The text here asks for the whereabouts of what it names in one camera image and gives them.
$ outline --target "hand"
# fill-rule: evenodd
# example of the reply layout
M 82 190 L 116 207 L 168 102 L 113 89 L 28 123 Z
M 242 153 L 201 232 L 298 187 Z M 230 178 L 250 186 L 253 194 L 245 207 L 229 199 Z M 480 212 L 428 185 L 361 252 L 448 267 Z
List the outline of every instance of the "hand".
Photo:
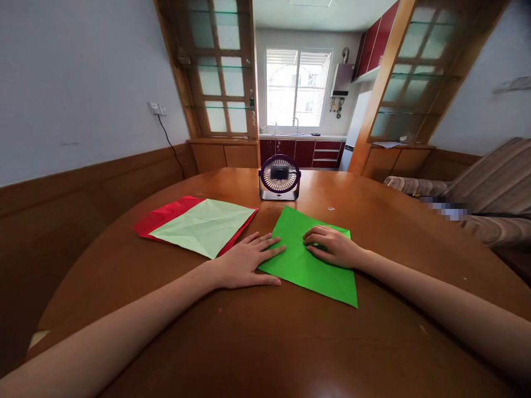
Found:
M 255 274 L 254 270 L 261 263 L 282 253 L 286 246 L 272 250 L 263 250 L 274 245 L 280 238 L 271 238 L 268 233 L 258 238 L 258 232 L 236 244 L 221 257 L 207 261 L 211 271 L 217 275 L 219 287 L 235 289 L 253 285 L 280 285 L 280 279 L 273 275 Z
M 359 247 L 351 239 L 330 227 L 317 226 L 303 236 L 304 244 L 314 256 L 330 264 L 344 268 L 358 268 L 368 257 L 368 251 Z M 311 245 L 317 243 L 326 246 L 327 252 Z

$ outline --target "wooden table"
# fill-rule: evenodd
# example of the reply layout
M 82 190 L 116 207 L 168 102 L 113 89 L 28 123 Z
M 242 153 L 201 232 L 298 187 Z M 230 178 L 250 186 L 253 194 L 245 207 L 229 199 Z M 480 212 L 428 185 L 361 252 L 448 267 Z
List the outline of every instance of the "wooden table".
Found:
M 124 214 L 68 273 L 40 322 L 35 355 L 180 277 L 205 258 L 132 230 L 184 195 L 258 207 L 243 235 L 271 231 L 284 206 L 531 320 L 531 291 L 493 253 L 417 200 L 347 172 L 303 171 L 296 202 L 261 201 L 254 169 L 170 186 Z M 284 282 L 220 290 L 178 318 L 104 397 L 506 396 L 494 369 L 385 286 L 356 273 L 360 309 Z

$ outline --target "water heater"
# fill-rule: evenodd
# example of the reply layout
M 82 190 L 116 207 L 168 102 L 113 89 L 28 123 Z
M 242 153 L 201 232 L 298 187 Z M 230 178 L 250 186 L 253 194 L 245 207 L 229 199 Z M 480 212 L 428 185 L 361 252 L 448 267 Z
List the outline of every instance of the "water heater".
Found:
M 353 64 L 337 64 L 334 71 L 334 80 L 332 81 L 332 90 L 330 97 L 348 96 L 348 88 L 352 82 Z

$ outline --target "purple fan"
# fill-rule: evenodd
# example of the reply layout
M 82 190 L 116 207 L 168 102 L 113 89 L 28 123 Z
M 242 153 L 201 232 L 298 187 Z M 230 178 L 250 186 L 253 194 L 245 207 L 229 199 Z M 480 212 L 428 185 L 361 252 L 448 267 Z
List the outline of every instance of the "purple fan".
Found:
M 263 191 L 260 187 L 262 199 L 295 200 L 299 196 L 300 171 L 293 160 L 286 155 L 271 156 L 262 165 L 259 172 L 264 187 L 269 191 Z M 296 185 L 296 190 L 289 195 L 283 193 L 291 191 Z

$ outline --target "ceiling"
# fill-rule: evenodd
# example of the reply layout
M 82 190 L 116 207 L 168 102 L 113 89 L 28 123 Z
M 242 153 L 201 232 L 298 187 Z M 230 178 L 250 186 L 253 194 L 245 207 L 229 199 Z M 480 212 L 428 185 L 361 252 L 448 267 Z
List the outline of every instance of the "ceiling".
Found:
M 355 32 L 369 28 L 396 1 L 254 0 L 253 8 L 257 28 Z

